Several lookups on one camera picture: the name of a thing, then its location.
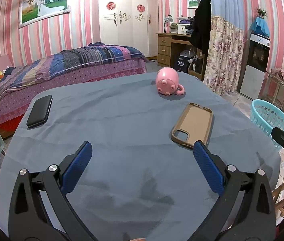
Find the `turquoise plastic basket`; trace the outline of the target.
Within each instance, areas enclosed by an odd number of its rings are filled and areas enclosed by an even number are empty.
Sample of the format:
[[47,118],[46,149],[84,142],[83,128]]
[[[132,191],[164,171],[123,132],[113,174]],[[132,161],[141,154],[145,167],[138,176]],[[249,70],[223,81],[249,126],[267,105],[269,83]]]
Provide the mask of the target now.
[[270,102],[256,99],[251,102],[250,120],[259,127],[273,142],[276,149],[284,152],[284,148],[271,136],[274,127],[284,131],[284,112]]

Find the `metal side table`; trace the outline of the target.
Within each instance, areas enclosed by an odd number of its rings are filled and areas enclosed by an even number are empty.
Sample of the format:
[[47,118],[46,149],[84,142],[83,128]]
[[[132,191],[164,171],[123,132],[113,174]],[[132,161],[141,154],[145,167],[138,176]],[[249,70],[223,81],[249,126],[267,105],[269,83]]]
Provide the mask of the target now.
[[284,69],[274,68],[267,72],[265,100],[284,111]]

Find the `water dispenser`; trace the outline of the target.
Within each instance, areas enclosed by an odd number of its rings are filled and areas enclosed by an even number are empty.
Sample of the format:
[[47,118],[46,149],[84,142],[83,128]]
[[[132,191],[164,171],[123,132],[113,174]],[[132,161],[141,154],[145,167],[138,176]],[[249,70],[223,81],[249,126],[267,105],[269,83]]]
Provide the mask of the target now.
[[255,100],[258,98],[267,70],[270,39],[251,33],[249,55],[245,67],[240,94]]

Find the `floral curtain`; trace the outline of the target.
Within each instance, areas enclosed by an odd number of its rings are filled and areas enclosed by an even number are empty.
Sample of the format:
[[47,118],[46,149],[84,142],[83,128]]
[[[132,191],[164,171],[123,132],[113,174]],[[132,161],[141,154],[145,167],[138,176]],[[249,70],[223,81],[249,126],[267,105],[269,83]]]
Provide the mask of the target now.
[[204,84],[218,95],[235,92],[244,52],[244,31],[220,16],[211,18]]

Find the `tan phone case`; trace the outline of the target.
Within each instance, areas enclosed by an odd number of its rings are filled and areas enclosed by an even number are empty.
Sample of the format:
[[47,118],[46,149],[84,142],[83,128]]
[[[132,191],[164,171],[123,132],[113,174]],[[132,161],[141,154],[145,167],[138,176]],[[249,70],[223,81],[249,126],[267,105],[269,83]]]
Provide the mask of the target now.
[[213,111],[196,103],[189,103],[183,110],[171,131],[171,140],[193,149],[194,143],[201,140],[207,144],[213,123]]

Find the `black phone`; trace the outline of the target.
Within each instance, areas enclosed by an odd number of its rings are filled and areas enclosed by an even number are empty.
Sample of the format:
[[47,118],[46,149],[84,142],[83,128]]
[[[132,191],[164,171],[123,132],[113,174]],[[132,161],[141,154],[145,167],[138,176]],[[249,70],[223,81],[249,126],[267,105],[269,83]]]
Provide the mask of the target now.
[[35,101],[27,120],[28,128],[38,127],[47,121],[52,101],[53,97],[51,95],[44,96]]

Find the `blue cloth with plant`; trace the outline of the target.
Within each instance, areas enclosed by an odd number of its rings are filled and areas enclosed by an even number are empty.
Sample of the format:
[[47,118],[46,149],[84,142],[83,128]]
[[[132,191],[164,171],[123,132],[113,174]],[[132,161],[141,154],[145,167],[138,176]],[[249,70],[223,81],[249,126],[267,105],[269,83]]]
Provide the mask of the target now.
[[270,30],[267,22],[265,21],[265,18],[267,17],[267,11],[262,8],[256,8],[256,12],[256,18],[251,24],[251,31],[255,34],[269,38]]

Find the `bed with patchwork quilt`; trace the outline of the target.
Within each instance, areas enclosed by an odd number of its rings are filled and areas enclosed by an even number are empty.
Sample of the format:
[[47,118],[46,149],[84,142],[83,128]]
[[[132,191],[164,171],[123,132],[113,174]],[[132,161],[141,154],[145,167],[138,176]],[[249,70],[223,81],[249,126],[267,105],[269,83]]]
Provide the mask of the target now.
[[0,128],[15,130],[32,99],[42,91],[144,74],[146,62],[136,48],[96,42],[13,67],[0,80]]

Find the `black hanging coat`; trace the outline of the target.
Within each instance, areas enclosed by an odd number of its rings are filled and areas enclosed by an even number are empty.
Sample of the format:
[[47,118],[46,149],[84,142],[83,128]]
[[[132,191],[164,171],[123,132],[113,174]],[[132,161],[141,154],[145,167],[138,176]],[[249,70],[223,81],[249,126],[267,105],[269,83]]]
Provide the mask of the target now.
[[208,54],[209,49],[211,16],[211,0],[201,0],[195,11],[190,43],[204,54]]

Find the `black box under desk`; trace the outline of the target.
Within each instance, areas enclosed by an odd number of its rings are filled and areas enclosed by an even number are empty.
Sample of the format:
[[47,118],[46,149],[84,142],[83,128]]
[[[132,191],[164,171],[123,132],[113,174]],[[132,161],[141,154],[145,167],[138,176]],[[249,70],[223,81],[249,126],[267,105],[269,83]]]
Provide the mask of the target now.
[[184,72],[187,73],[188,72],[188,68],[189,68],[189,57],[185,57],[185,56],[178,56],[175,60],[174,66],[173,68],[177,71],[177,72]]

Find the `pink pig mug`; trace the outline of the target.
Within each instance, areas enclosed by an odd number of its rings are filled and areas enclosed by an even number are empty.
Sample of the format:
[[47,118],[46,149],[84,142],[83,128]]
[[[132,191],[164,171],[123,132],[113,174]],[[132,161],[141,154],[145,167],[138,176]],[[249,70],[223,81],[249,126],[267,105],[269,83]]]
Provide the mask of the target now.
[[162,95],[183,95],[185,93],[184,87],[179,83],[178,72],[171,67],[161,68],[157,73],[155,83],[158,93]]

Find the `wooden desk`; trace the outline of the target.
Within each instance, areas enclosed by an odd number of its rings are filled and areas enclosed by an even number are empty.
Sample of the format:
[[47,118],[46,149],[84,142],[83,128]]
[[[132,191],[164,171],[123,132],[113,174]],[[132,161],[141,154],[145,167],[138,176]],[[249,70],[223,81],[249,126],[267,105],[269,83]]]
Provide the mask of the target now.
[[202,50],[192,46],[190,35],[157,33],[158,35],[158,66],[174,67],[177,65],[179,57],[183,52],[185,57],[190,58],[190,62],[186,61],[185,66],[177,67],[177,71],[186,72],[199,80],[204,80],[207,56]]

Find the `framed wedding picture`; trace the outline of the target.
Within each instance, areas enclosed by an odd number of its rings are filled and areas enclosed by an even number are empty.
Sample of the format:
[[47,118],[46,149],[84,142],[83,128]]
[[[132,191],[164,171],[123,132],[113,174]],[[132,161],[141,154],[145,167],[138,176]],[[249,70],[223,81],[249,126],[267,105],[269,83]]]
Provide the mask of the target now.
[[22,28],[70,11],[68,0],[24,0],[19,4],[18,27]]

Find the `white wardrobe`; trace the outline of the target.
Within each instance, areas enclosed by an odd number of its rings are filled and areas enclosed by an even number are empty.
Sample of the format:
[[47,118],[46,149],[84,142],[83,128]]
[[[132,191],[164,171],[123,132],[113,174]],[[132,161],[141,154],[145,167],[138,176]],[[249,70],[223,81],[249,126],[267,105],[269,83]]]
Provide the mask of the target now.
[[92,0],[94,42],[158,54],[158,0]]

